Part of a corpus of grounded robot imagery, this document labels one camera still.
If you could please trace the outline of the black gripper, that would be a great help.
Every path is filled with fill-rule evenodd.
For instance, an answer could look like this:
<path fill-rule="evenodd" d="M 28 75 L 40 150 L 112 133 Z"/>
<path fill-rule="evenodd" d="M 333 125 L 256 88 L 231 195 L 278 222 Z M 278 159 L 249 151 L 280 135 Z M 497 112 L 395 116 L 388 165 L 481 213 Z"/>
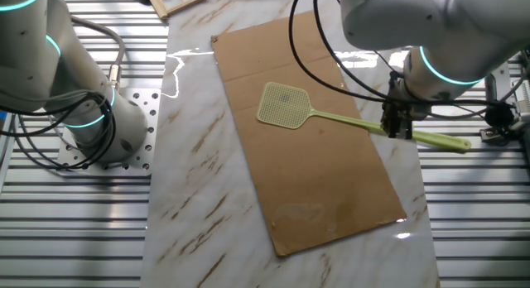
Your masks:
<path fill-rule="evenodd" d="M 412 94 L 401 78 L 389 80 L 389 102 L 382 104 L 381 128 L 390 138 L 412 139 L 412 119 L 424 119 L 431 105 Z"/>

